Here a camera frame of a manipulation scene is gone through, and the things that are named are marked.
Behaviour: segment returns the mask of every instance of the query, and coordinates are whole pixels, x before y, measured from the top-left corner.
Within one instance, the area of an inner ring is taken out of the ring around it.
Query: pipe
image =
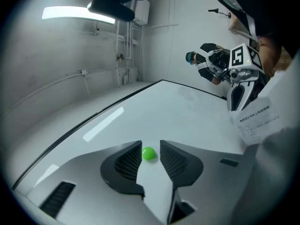
[[[125,45],[125,40],[123,39],[123,38],[119,38],[119,40],[122,40],[123,41],[123,43],[124,43],[124,53],[126,54],[126,45]]]
[[[126,57],[128,57],[128,36],[129,36],[129,23],[127,23],[127,33],[126,33]]]
[[[130,54],[129,54],[129,58],[131,60],[131,54],[132,54],[132,51],[131,51],[131,44],[132,44],[132,22],[130,22],[130,37],[129,37],[129,46],[130,46]]]
[[[154,25],[154,26],[150,26],[145,28],[144,30],[150,30],[153,28],[160,28],[160,27],[171,27],[171,26],[178,26],[178,24],[161,24],[161,25]]]
[[[119,29],[120,29],[120,21],[117,21],[117,32],[116,32],[116,54],[118,55],[118,46],[119,46]],[[118,87],[120,87],[120,80],[119,80],[119,64],[116,61],[116,73],[117,73],[117,83]]]
[[[142,32],[141,32],[141,42],[140,42],[140,62],[139,62],[139,81],[142,80],[142,75],[143,75],[143,60],[142,60],[142,53],[143,53],[143,27],[142,27]]]
[[[134,31],[133,31],[133,28],[131,29],[132,30],[132,41],[133,41],[133,35],[134,35]],[[135,64],[134,64],[134,60],[133,60],[133,57],[134,57],[134,48],[133,48],[133,42],[131,43],[131,54],[132,54],[132,58],[131,58],[131,60],[132,60],[132,67],[135,67]]]
[[[103,71],[114,71],[115,68],[113,69],[94,69],[94,70],[89,70],[89,73],[97,73],[97,72],[103,72]]]
[[[84,80],[84,84],[85,84],[86,91],[88,92],[88,95],[89,95],[89,97],[90,97],[89,87],[88,87],[88,84],[86,83],[86,79],[85,79],[85,76],[84,76],[84,75],[83,75],[83,80]]]
[[[15,105],[13,105],[10,109],[8,109],[1,117],[0,119],[2,119],[4,116],[6,116],[11,110],[13,110],[15,107],[17,107],[18,105],[20,105],[20,103],[24,102],[25,100],[27,100],[28,98],[30,98],[31,96],[35,95],[36,93],[40,92],[41,90],[44,90],[45,88],[49,87],[49,86],[52,86],[54,84],[57,84],[61,81],[64,81],[66,79],[69,79],[69,78],[72,78],[72,77],[76,77],[76,76],[81,76],[81,74],[74,74],[74,75],[70,75],[68,77],[64,77],[64,78],[61,78],[59,80],[56,80],[50,84],[47,84],[41,88],[39,88],[38,90],[35,90],[34,92],[28,94],[26,97],[24,97],[23,99],[21,99],[19,102],[17,102]]]

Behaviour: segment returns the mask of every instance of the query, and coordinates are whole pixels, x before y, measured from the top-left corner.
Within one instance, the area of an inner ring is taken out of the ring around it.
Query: paper sheet
[[[261,143],[283,129],[279,115],[268,97],[259,97],[244,110],[230,112],[233,123],[247,145]]]

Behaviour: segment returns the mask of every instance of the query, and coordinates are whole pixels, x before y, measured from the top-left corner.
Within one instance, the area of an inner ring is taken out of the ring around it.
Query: light fixture
[[[107,118],[99,122],[95,127],[93,127],[89,132],[87,132],[82,138],[89,142],[92,140],[98,133],[100,133],[105,127],[107,127],[112,121],[114,121],[117,117],[119,117],[124,112],[123,107],[120,107],[116,111],[114,111]]]
[[[220,14],[223,14],[223,15],[225,15],[225,16],[228,16],[228,18],[231,18],[231,13],[225,14],[225,13],[219,12],[219,8],[212,9],[212,10],[208,10],[208,11],[209,11],[209,12],[220,13]]]
[[[42,19],[56,18],[56,17],[75,17],[83,19],[91,19],[105,23],[114,24],[115,20],[101,14],[91,13],[86,7],[72,7],[72,6],[55,6],[45,7]]]

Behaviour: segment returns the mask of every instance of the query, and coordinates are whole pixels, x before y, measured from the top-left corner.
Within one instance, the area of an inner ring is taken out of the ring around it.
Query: green ball
[[[151,160],[155,158],[155,151],[151,147],[146,147],[142,150],[142,158],[145,160]]]

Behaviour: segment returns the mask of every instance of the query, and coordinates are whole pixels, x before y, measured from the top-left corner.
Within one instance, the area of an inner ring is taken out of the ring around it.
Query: white cable
[[[128,52],[128,36],[129,36],[129,22],[127,22],[127,31],[126,31],[126,57],[129,56]]]
[[[139,28],[139,27],[137,27],[137,26],[135,26],[135,25],[133,25],[133,27],[136,29],[136,30],[142,30],[141,28]]]
[[[135,64],[134,64],[134,61],[133,61],[133,57],[134,57],[134,47],[133,47],[133,43],[131,44],[132,46],[132,67],[135,67]]]
[[[176,8],[176,0],[174,0],[173,23],[175,22],[175,8]],[[174,28],[172,29],[171,50],[170,50],[169,66],[168,66],[168,71],[167,71],[167,79],[168,79],[169,70],[170,70],[170,62],[171,62],[172,48],[173,48],[173,38],[174,38]]]
[[[130,46],[130,54],[129,54],[129,57],[131,59],[131,44],[132,44],[132,22],[130,22],[130,37],[129,37],[129,46]]]
[[[124,53],[126,54],[126,45],[125,45],[125,40],[124,40],[123,38],[121,38],[121,37],[119,37],[119,39],[120,39],[120,40],[122,40],[122,41],[123,41],[123,43],[124,43]]]
[[[143,54],[143,27],[142,27],[142,32],[141,32],[141,44],[140,44],[140,62],[139,62],[139,65],[138,65],[138,67],[139,68],[142,68],[142,70],[141,71],[139,71],[139,81],[141,81],[142,80],[142,78],[141,78],[141,73],[143,72],[143,65],[142,65],[142,54]]]
[[[145,28],[144,30],[150,30],[153,28],[159,28],[159,27],[170,27],[170,26],[178,26],[178,24],[161,24],[161,25],[154,25],[154,26],[150,26]]]
[[[84,84],[85,84],[85,87],[86,87],[86,91],[88,92],[88,95],[90,97],[90,91],[89,91],[88,84],[86,83],[85,75],[83,75],[83,80],[84,80]]]
[[[139,26],[136,26],[136,25],[134,25],[134,24],[133,24],[133,26],[136,27],[136,28],[142,29],[142,26],[139,27]]]
[[[118,45],[119,45],[119,29],[120,29],[120,21],[117,21],[117,29],[116,29],[116,53],[118,53]]]
[[[80,76],[81,74],[74,74],[74,75],[71,75],[71,76],[68,76],[68,77],[64,77],[62,79],[59,79],[59,80],[56,80],[55,82],[52,82],[50,84],[47,84],[41,88],[39,88],[38,90],[35,90],[34,92],[30,93],[29,95],[27,95],[26,97],[24,97],[23,99],[21,99],[19,102],[17,102],[15,105],[13,105],[10,109],[8,109],[1,117],[0,119],[2,119],[4,116],[6,116],[11,110],[13,110],[15,107],[17,107],[20,103],[24,102],[25,100],[27,100],[28,98],[30,98],[31,96],[33,96],[34,94],[40,92],[41,90],[44,90],[45,88],[49,87],[49,86],[52,86],[54,84],[57,84],[61,81],[64,81],[66,79],[69,79],[69,78],[72,78],[72,77],[76,77],[76,76]]]
[[[96,73],[96,72],[103,72],[103,71],[114,71],[114,69],[94,69],[94,70],[89,70],[89,73]]]

